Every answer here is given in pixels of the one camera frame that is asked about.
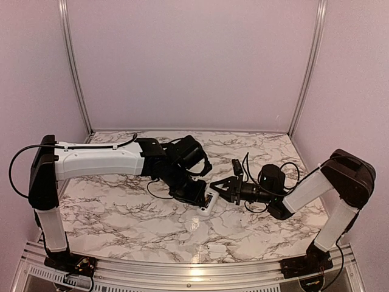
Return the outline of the white remote control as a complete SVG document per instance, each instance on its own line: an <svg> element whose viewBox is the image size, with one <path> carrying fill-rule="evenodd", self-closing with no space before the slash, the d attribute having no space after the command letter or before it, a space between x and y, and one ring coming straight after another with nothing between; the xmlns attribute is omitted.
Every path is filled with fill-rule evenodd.
<svg viewBox="0 0 389 292"><path fill-rule="evenodd" d="M213 207L215 206L218 200L218 197L218 192L211 188L207 188L207 190L205 191L205 206L199 207L197 209L198 214L202 217L208 217L211 214Z"/></svg>

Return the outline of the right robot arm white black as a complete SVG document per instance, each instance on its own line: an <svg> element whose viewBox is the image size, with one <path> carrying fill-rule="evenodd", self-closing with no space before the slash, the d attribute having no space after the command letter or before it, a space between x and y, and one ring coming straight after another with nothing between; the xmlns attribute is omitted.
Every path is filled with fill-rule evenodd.
<svg viewBox="0 0 389 292"><path fill-rule="evenodd" d="M329 250L352 228L375 187L374 167L342 149L335 150L291 189L284 185L285 173L274 164L264 165L259 181L253 183L243 180L239 160L234 159L232 164L234 175L212 182L210 188L230 203L264 203L267 212L277 220L291 218L316 198L336 191L339 201L301 259L301 267L308 273L324 264Z"/></svg>

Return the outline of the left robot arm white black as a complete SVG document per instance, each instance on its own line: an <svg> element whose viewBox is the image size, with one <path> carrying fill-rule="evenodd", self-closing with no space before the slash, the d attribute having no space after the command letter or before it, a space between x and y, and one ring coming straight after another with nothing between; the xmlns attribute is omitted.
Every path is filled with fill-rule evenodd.
<svg viewBox="0 0 389 292"><path fill-rule="evenodd" d="M121 144L70 144L47 135L30 169L28 201L43 232L47 256L70 271L77 258L61 220L57 181L111 174L149 176L164 182L175 200L204 207L206 183L201 178L211 169L202 145L190 135L162 144L136 135Z"/></svg>

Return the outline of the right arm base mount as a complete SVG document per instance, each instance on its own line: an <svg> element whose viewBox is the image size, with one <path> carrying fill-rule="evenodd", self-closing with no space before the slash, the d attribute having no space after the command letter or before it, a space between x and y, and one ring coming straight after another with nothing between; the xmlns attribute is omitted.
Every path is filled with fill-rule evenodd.
<svg viewBox="0 0 389 292"><path fill-rule="evenodd" d="M285 279L307 276L333 268L331 256L326 253L310 253L280 261L281 273Z"/></svg>

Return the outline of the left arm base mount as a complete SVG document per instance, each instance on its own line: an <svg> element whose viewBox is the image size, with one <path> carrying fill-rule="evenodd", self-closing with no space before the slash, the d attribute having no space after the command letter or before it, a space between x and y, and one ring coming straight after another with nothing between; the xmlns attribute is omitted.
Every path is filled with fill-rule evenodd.
<svg viewBox="0 0 389 292"><path fill-rule="evenodd" d="M44 260L44 265L53 269L64 271L67 274L92 277L95 272L97 259L72 252L58 252L49 255Z"/></svg>

